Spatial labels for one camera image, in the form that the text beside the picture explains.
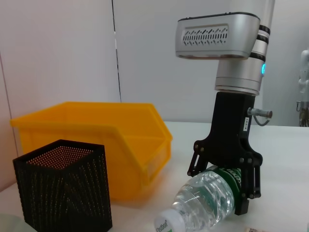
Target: yellow plastic bin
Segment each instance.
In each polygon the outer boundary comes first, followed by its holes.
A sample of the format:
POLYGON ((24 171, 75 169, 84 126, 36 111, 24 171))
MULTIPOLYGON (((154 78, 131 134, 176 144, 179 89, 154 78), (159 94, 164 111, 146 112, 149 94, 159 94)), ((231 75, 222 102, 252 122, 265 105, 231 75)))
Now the yellow plastic bin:
POLYGON ((152 104, 65 102, 11 125, 25 154, 58 139, 105 145, 115 200, 136 196, 170 159, 172 136, 152 104))

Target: plastic bottle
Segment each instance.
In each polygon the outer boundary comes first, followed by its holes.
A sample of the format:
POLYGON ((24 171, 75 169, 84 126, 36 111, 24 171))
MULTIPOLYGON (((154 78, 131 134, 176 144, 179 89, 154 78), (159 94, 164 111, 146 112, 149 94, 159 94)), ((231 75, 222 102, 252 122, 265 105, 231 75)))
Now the plastic bottle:
POLYGON ((240 181, 240 170, 216 166, 193 177, 179 190, 170 209, 157 216, 156 232, 208 230, 234 211, 240 181))

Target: white bottle cap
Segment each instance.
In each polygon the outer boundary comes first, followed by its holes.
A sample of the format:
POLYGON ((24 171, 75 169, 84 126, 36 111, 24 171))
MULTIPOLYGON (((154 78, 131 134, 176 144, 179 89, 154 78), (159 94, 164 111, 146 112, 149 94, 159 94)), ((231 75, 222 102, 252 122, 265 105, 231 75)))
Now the white bottle cap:
POLYGON ((185 222, 179 212, 168 209, 154 220, 155 232, 185 232, 185 222))

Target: white robot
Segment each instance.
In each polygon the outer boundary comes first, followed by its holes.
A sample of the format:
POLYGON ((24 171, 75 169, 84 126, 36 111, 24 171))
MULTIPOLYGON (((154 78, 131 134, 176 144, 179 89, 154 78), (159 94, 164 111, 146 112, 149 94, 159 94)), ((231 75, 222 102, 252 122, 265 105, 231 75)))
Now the white robot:
POLYGON ((299 77, 299 90, 301 93, 301 102, 297 102, 297 111, 299 111, 299 126, 309 127, 309 48, 301 54, 301 70, 299 77))

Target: white tabletop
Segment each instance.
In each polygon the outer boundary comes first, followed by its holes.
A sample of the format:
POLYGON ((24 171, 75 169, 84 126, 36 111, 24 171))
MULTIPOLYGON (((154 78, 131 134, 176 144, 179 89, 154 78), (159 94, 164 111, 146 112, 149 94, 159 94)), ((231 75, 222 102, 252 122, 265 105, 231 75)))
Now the white tabletop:
MULTIPOLYGON (((155 232, 153 219, 170 206, 189 179, 187 170, 196 140, 207 137, 210 124, 167 122, 172 133, 172 159, 138 200, 112 203, 111 232, 155 232)), ((252 126, 252 148, 263 155, 262 197, 250 201, 249 212, 232 215, 214 232, 305 232, 309 222, 309 129, 252 126)), ((23 217, 17 185, 0 193, 0 213, 23 217)))

